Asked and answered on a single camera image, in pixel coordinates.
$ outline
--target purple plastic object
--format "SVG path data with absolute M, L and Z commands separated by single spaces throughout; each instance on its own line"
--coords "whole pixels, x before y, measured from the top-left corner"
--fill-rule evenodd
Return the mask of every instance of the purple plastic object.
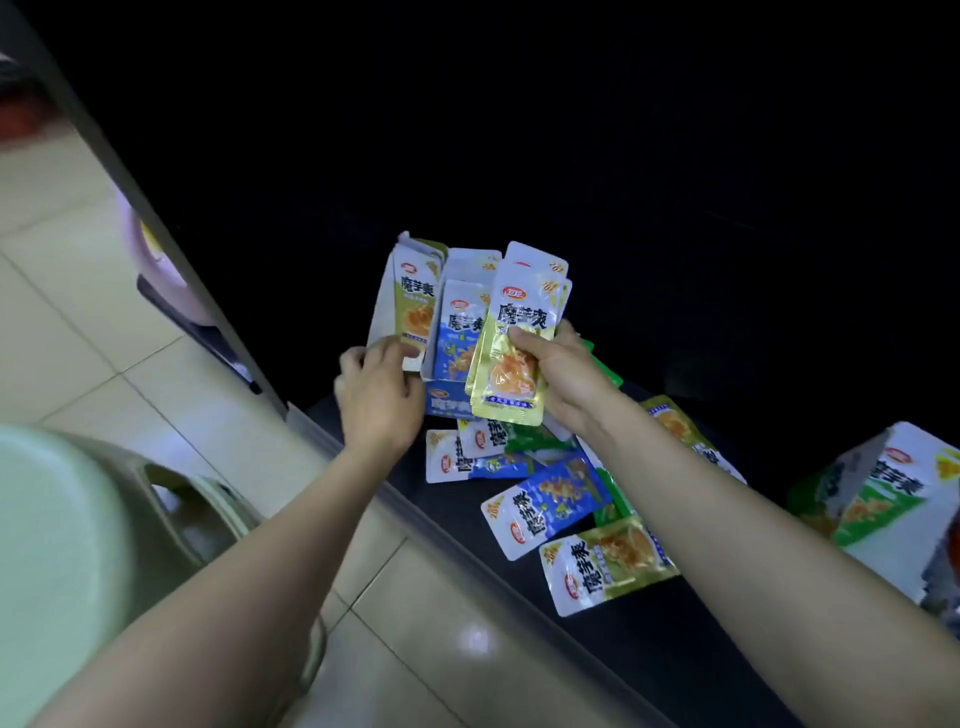
M 157 259 L 151 252 L 143 228 L 140 227 L 140 218 L 127 202 L 127 198 L 118 192 L 117 201 L 120 205 L 120 225 L 124 241 L 140 274 L 164 301 L 194 324 L 202 327 L 215 326 L 204 305 L 190 290 L 170 259 L 163 253 Z

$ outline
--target tile floor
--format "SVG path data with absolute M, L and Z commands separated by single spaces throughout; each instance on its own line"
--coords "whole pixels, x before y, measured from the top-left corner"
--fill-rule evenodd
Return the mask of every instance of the tile floor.
M 0 422 L 109 440 L 275 513 L 324 457 L 133 282 L 109 179 L 80 138 L 61 126 L 0 148 Z M 289 724 L 636 724 L 376 503 L 323 615 L 327 658 Z

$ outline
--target person's left arm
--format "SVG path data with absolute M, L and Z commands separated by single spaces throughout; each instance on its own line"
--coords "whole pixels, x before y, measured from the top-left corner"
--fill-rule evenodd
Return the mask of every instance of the person's left arm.
M 420 431 L 423 382 L 401 370 L 415 353 L 395 337 L 345 352 L 334 394 L 346 446 L 324 474 L 128 627 L 33 725 L 262 724 L 360 517 Z

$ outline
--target person's left hand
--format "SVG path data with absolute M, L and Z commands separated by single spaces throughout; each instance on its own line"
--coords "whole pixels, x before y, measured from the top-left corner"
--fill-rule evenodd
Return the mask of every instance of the person's left hand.
M 419 353 L 398 336 L 384 336 L 369 349 L 353 347 L 340 355 L 333 394 L 348 449 L 392 465 L 413 445 L 423 422 L 425 387 L 402 366 L 404 357 Z

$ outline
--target forearm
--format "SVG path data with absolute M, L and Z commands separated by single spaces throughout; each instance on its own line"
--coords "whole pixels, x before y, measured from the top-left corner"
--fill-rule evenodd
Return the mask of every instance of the forearm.
M 900 593 L 622 395 L 588 442 L 766 682 L 811 724 L 955 718 L 960 648 Z
M 302 644 L 389 464 L 344 450 L 274 518 L 129 627 L 38 726 L 243 725 Z

